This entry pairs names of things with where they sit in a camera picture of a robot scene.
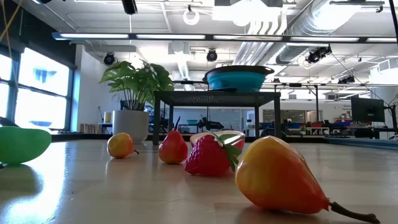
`red strawberry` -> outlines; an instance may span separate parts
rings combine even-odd
[[[238,164],[236,157],[241,153],[238,148],[232,146],[235,142],[224,144],[218,136],[203,136],[193,145],[184,170],[192,175],[218,177],[224,175],[229,167],[235,171],[235,164]]]

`wooden floor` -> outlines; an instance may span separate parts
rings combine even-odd
[[[398,223],[398,152],[329,144],[293,144],[327,197],[356,212]],[[266,224],[356,220],[333,212],[261,211],[234,176],[195,177],[158,160],[151,144],[139,156],[111,159],[106,141],[53,143],[34,161],[0,170],[0,223]]]

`white planter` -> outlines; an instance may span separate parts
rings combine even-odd
[[[148,137],[149,113],[133,110],[113,111],[113,134],[128,133],[134,144]]]

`small pear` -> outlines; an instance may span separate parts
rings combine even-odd
[[[180,117],[178,117],[174,129],[167,134],[159,146],[159,158],[167,164],[179,164],[188,156],[187,143],[177,131],[179,121]]]
[[[374,214],[350,212],[331,203],[314,178],[304,157],[291,145],[273,136],[254,141],[243,154],[235,183],[253,204],[272,210],[313,214],[322,209],[370,223]]]

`green mango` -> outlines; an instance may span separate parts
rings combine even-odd
[[[51,134],[40,129],[0,127],[0,162],[21,164],[41,155],[51,143]]]

